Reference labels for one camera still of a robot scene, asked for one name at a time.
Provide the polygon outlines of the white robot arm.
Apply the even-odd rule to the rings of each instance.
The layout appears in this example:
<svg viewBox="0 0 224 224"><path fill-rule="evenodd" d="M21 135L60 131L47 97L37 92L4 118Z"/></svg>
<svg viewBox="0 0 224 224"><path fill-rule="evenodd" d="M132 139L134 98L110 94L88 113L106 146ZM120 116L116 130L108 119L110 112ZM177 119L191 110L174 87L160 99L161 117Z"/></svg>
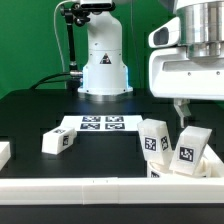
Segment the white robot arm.
<svg viewBox="0 0 224 224"><path fill-rule="evenodd" d="M172 98L180 118L190 115L192 99L224 101L224 0L159 0L175 14L150 33L149 88ZM88 62L83 90L90 96L127 89L122 65L122 28L106 11L112 0L81 0L90 12Z"/></svg>

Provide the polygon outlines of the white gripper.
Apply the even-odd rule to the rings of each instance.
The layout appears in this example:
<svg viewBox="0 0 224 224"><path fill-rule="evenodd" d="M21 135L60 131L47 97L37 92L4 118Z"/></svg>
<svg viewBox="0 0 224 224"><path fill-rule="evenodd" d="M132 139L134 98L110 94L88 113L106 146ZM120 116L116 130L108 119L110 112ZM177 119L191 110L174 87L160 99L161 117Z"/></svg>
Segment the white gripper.
<svg viewBox="0 0 224 224"><path fill-rule="evenodd" d="M149 59L149 86L155 97L175 98L184 128L191 115L189 99L224 100L224 53L189 59L185 47L155 50Z"/></svg>

